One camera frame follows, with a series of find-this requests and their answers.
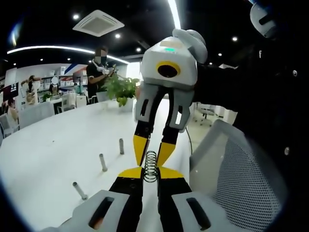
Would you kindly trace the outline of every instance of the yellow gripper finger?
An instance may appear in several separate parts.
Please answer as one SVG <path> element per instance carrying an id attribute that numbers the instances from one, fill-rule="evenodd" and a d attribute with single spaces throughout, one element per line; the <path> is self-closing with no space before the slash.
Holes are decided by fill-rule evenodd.
<path id="1" fill-rule="evenodd" d="M 138 166 L 141 166 L 141 164 L 143 163 L 145 153 L 148 147 L 148 142 L 149 140 L 144 137 L 138 135 L 133 136 L 134 152 L 136 157 L 136 163 Z"/>
<path id="2" fill-rule="evenodd" d="M 171 156 L 173 151 L 175 150 L 176 145 L 175 144 L 169 144 L 162 142 L 159 149 L 159 154 L 157 158 L 157 166 L 163 166 L 165 161 Z"/>

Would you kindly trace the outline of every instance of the white table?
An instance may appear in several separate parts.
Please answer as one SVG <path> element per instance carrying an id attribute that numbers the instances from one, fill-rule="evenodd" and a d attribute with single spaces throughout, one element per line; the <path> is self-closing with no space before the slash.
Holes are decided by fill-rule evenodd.
<path id="1" fill-rule="evenodd" d="M 158 152 L 168 115 L 168 100 L 157 111 L 148 150 Z M 108 190 L 117 175 L 136 167 L 132 113 L 118 113 L 116 102 L 108 109 L 97 103 L 70 110 L 32 124 L 6 138 L 0 149 L 3 185 L 21 216 L 35 230 L 57 227 L 83 201 L 72 187 L 76 181 L 89 197 Z M 119 139 L 125 154 L 119 155 Z M 103 153 L 108 171 L 101 171 Z M 190 146 L 179 134 L 175 151 L 164 166 L 189 179 Z M 162 231 L 157 213 L 157 183 L 144 182 L 143 213 L 138 231 Z"/>
<path id="2" fill-rule="evenodd" d="M 58 99 L 55 99 L 55 100 L 50 100 L 51 104 L 56 104 L 56 103 L 60 103 L 60 102 L 62 102 L 62 98 L 58 98 Z"/>

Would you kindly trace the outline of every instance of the man in black shirt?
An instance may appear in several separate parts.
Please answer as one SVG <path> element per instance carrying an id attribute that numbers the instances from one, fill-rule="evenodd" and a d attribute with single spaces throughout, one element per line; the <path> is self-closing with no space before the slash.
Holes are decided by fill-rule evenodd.
<path id="1" fill-rule="evenodd" d="M 91 64 L 86 68 L 88 77 L 88 98 L 89 100 L 96 95 L 98 90 L 98 84 L 103 85 L 106 77 L 108 76 L 108 70 L 104 65 L 107 58 L 107 47 L 101 46 L 96 49 L 95 57 L 92 59 Z"/>

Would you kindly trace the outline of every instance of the metal peg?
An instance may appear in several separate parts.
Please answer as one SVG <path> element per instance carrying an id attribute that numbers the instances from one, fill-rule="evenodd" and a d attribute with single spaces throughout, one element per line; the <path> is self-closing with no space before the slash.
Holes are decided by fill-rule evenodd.
<path id="1" fill-rule="evenodd" d="M 84 192 L 82 191 L 81 187 L 79 187 L 79 185 L 77 184 L 77 182 L 73 182 L 73 187 L 76 189 L 76 191 L 78 192 L 78 194 L 81 196 L 81 198 L 85 201 L 87 200 L 88 196 L 86 194 L 84 194 Z"/>
<path id="2" fill-rule="evenodd" d="M 103 154 L 99 154 L 99 157 L 100 157 L 100 161 L 101 161 L 101 164 L 102 164 L 102 171 L 106 172 L 107 171 L 107 167 L 106 167 L 106 164 L 105 164 L 105 160 L 104 160 Z"/>
<path id="3" fill-rule="evenodd" d="M 119 147 L 120 147 L 120 155 L 124 155 L 125 150 L 124 150 L 124 140 L 123 139 L 119 139 Z"/>

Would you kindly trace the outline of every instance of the black ceiling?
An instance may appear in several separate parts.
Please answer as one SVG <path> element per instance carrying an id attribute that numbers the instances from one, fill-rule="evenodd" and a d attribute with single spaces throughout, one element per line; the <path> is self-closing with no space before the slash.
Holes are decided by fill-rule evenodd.
<path id="1" fill-rule="evenodd" d="M 84 63 L 91 54 L 56 49 L 32 49 L 6 54 L 14 48 L 34 45 L 62 45 L 94 50 L 99 44 L 109 47 L 115 57 L 141 54 L 149 46 L 171 35 L 174 28 L 173 18 L 167 0 L 122 0 L 88 1 L 52 4 L 41 2 L 23 7 L 12 6 L 9 16 L 2 14 L 5 33 L 1 33 L 1 74 L 14 67 L 24 67 L 41 63 Z M 235 54 L 243 51 L 258 36 L 253 28 L 249 12 L 251 4 L 246 0 L 176 0 L 182 29 L 194 29 L 205 38 L 209 59 L 207 62 L 236 66 L 239 62 Z M 125 24 L 124 28 L 113 31 L 100 38 L 73 31 L 77 21 L 94 10 L 102 10 Z M 20 24 L 20 34 L 16 47 L 9 42 L 9 35 L 16 24 Z M 232 42 L 233 36 L 238 41 Z"/>

